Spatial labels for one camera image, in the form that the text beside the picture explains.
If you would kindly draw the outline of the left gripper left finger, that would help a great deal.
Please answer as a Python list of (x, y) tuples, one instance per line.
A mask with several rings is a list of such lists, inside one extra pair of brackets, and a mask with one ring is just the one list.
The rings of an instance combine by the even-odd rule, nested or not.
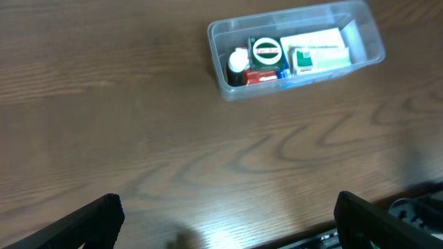
[(105, 194), (7, 249), (113, 249), (125, 214), (117, 194)]

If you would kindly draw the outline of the white green medicine sachet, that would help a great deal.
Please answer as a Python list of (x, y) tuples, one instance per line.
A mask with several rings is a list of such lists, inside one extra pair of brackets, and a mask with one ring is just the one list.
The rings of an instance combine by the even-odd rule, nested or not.
[(296, 75), (322, 73), (350, 66), (349, 48), (295, 48), (292, 52)]

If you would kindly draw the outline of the red Panadol box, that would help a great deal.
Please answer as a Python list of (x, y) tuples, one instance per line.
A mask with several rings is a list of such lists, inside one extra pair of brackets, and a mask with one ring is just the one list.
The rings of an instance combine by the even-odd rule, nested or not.
[(259, 84), (276, 80), (278, 78), (275, 71), (252, 71), (250, 68), (244, 72), (245, 85)]

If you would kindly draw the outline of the blue fever patch box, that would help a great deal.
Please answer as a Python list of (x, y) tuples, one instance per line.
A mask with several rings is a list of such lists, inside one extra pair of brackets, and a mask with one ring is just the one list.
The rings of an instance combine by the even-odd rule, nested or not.
[(331, 76), (333, 71), (348, 67), (307, 75), (296, 75), (293, 72), (292, 52), (295, 48), (348, 48), (338, 28), (281, 37), (280, 44), (285, 59), (288, 62), (288, 68), (281, 71), (282, 79), (285, 80), (285, 82), (280, 85), (282, 89), (304, 86), (325, 80)]

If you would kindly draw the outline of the dark green square box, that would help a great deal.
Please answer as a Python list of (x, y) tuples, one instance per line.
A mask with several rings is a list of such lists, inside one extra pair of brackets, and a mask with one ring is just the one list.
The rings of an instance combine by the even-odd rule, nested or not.
[(280, 42), (273, 37), (249, 37), (248, 53), (252, 71), (281, 71), (284, 52)]

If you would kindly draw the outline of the dark bottle white cap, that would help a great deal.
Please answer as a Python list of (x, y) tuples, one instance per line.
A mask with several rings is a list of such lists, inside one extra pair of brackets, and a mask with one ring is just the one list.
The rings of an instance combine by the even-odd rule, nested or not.
[(245, 84), (245, 71), (249, 68), (248, 50), (236, 48), (229, 56), (226, 64), (226, 77), (228, 85), (239, 87)]

